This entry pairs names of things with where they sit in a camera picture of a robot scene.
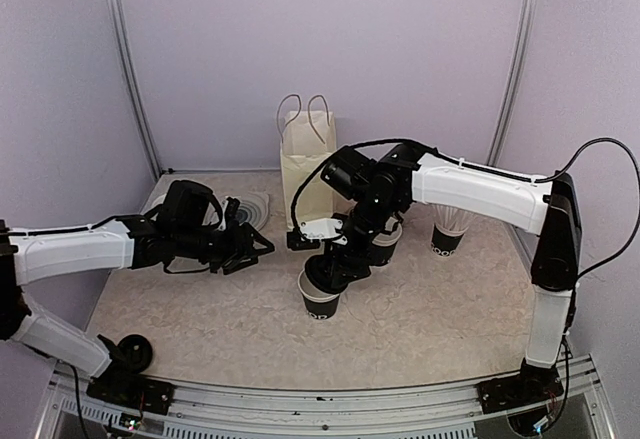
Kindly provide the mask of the black paper coffee cup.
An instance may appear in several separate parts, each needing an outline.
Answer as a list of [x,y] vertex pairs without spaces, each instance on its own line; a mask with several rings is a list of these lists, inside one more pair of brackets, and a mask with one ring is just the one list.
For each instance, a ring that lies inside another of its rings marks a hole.
[[340,295],[328,294],[316,288],[304,271],[298,275],[297,285],[307,314],[316,320],[332,318],[338,309]]

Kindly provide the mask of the black plastic cup lid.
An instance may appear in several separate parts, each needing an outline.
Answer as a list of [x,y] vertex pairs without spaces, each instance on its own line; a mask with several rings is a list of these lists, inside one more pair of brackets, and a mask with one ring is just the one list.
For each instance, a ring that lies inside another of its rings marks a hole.
[[330,295],[343,293],[349,284],[329,256],[311,256],[305,262],[304,271],[315,288]]

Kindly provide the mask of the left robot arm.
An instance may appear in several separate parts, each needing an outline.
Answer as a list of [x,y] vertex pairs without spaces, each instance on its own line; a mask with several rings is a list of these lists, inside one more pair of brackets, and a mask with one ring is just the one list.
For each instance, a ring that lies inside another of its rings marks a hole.
[[89,336],[24,292],[55,276],[94,270],[137,270],[190,259],[199,272],[229,275],[258,263],[274,245],[237,217],[238,199],[218,200],[190,180],[170,184],[162,201],[144,214],[115,215],[62,229],[1,228],[1,338],[62,360],[90,377],[121,404],[133,402],[140,383],[133,374],[153,360],[149,341],[129,335],[119,343]]

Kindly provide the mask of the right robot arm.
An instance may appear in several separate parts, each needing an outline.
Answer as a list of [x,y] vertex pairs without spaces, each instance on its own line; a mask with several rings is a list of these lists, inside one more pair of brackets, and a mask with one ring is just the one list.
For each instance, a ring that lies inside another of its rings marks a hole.
[[390,138],[389,150],[375,160],[362,154],[366,143],[341,147],[308,175],[319,176],[355,203],[346,216],[292,221],[299,243],[323,247],[312,284],[330,295],[370,276],[373,240],[387,221],[414,203],[446,206],[510,224],[538,238],[530,269],[535,301],[523,363],[511,392],[523,403],[535,401],[551,383],[568,332],[579,280],[582,227],[574,183],[566,168],[553,175],[527,175],[469,162],[437,148]]

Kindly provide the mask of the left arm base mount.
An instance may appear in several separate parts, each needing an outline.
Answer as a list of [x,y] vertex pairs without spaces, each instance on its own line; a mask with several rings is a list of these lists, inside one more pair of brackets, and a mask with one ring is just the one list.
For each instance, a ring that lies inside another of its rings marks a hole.
[[91,379],[87,387],[89,397],[159,415],[168,414],[174,392],[175,386],[169,382],[131,373],[103,375]]

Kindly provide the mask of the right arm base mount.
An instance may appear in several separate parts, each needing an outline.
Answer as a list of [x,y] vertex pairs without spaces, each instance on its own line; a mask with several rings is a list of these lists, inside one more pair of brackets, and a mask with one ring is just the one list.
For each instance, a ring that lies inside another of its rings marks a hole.
[[560,379],[543,383],[518,375],[482,381],[476,385],[476,390],[484,414],[524,407],[564,394]]

